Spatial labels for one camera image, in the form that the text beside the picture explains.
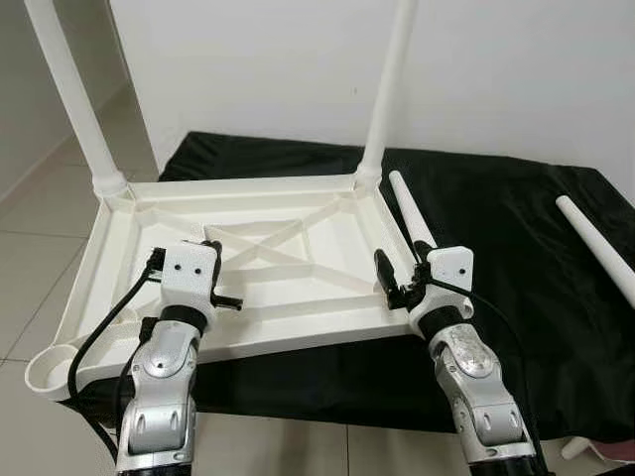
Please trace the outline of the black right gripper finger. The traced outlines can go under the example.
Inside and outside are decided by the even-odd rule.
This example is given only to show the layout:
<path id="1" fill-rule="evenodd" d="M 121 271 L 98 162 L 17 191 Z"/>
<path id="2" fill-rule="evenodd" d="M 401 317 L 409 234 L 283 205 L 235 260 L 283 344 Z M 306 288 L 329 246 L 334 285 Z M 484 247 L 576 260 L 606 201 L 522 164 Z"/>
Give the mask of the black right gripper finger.
<path id="1" fill-rule="evenodd" d="M 404 307 L 403 291 L 401 291 L 401 286 L 396 281 L 395 268 L 393 262 L 387 257 L 386 251 L 384 249 L 376 249 L 373 259 L 375 259 L 378 285 L 384 291 L 387 307 L 390 309 Z"/>

